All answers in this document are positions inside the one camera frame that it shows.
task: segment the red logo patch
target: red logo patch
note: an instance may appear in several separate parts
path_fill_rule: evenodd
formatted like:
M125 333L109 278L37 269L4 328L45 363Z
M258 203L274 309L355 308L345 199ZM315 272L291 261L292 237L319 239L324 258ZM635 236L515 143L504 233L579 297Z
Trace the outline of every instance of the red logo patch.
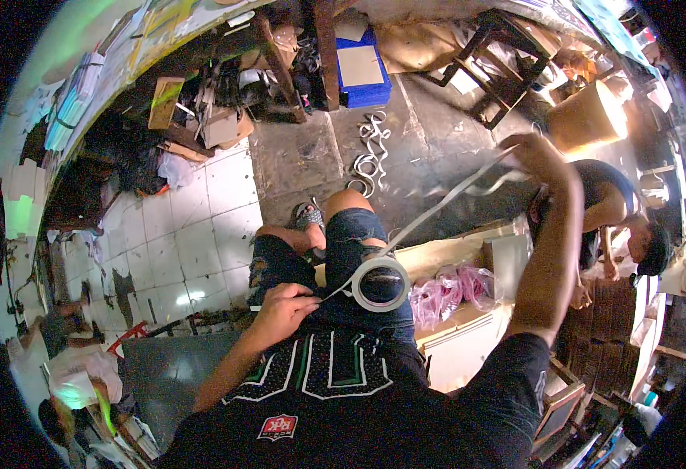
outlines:
M256 439L267 438L270 441L276 441L281 438L293 438L293 432L296 431L296 423L298 421L298 417L286 414L268 417L265 419L262 431Z

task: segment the white tile floor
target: white tile floor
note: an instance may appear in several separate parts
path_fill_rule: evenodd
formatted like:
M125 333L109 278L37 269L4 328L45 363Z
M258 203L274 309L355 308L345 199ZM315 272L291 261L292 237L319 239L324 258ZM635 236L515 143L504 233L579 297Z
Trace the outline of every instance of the white tile floor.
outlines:
M70 299L79 299L82 281L90 281L92 304L85 316L110 342L127 330L115 298L113 308L104 300L115 296L113 271L132 275L135 292L128 299L134 324L164 325L195 311L246 304L249 241L262 225L248 148L244 139L216 152L187 187L144 200L121 194L102 222L100 266L80 236L65 243Z

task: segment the dark tank top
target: dark tank top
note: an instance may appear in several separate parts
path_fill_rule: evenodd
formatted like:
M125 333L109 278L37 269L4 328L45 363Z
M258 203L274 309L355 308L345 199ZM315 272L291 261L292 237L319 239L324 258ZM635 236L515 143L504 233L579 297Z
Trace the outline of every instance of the dark tank top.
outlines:
M635 186L618 169L598 160L577 160L572 164L580 173L585 193L585 209L601 202L596 190L597 184L612 183L624 197L624 202L627 204L627 216L635 211Z

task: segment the pink plastic bag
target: pink plastic bag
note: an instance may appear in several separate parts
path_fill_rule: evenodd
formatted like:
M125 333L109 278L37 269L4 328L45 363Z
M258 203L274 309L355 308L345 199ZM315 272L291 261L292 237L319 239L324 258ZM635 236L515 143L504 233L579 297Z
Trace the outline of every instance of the pink plastic bag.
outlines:
M463 298L476 305L479 311L491 311L502 297L491 270L461 264L458 267L458 277L463 287Z
M458 309L463 301L463 286L458 277L458 269L453 265L444 266L437 272L437 281L442 286L442 300L440 301L440 317L447 319Z
M442 285L433 278L419 278L408 293L416 329L433 329L440 322Z

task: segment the ripped denim shorts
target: ripped denim shorts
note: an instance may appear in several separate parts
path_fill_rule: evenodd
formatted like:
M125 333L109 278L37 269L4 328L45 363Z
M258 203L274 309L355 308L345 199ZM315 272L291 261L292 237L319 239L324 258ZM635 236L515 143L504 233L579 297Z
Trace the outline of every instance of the ripped denim shorts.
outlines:
M369 254L381 249L363 245L361 241L376 238L387 242L387 234L376 214L359 208L341 210L333 215L326 227L326 238L327 286L319 287L314 279L314 268L291 246L277 236L258 236L254 241L254 257L250 266L249 287L255 290L249 298L249 305L261 305L267 290L281 283L308 286L315 295L325 298L345 283ZM374 274L368 283L372 291L386 292L389 288L387 272L377 275L373 271L370 274ZM400 344L416 344L413 313L407 301L392 311L373 313L358 305L354 298L337 294L322 303L301 324L302 328L315 326L355 329Z

